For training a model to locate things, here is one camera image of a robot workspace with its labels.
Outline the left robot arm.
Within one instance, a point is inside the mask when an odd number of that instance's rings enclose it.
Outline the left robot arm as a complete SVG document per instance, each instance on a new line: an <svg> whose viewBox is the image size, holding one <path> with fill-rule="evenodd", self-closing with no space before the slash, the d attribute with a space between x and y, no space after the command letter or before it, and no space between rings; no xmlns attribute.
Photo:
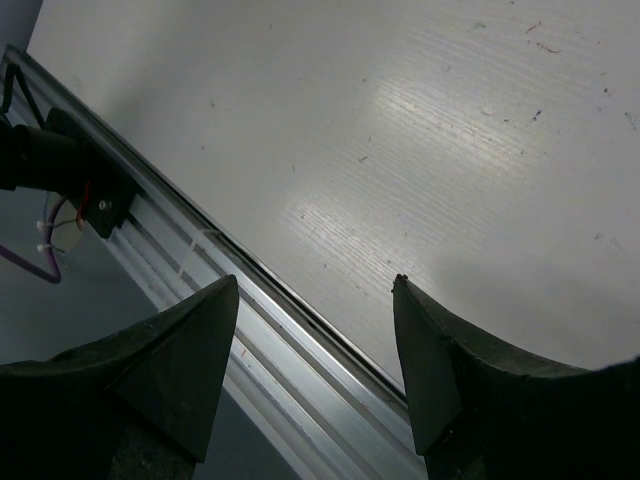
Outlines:
<svg viewBox="0 0 640 480"><path fill-rule="evenodd" d="M1 189L78 194L89 180L81 144L64 135L1 122Z"/></svg>

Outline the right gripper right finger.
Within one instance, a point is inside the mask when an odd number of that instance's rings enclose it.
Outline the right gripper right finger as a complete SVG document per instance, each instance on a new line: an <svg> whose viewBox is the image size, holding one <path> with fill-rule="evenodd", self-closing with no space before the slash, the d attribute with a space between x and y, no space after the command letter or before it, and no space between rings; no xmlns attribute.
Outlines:
<svg viewBox="0 0 640 480"><path fill-rule="evenodd" d="M469 323L406 276L393 314L415 450L431 479L635 479L639 363L590 371Z"/></svg>

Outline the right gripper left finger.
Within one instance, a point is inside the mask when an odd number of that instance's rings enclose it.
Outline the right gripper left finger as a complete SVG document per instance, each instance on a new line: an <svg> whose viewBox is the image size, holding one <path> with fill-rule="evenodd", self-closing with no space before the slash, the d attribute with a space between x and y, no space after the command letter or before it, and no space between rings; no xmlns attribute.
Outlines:
<svg viewBox="0 0 640 480"><path fill-rule="evenodd" d="M227 275L46 361L1 368L5 479L189 479L205 460L234 338Z"/></svg>

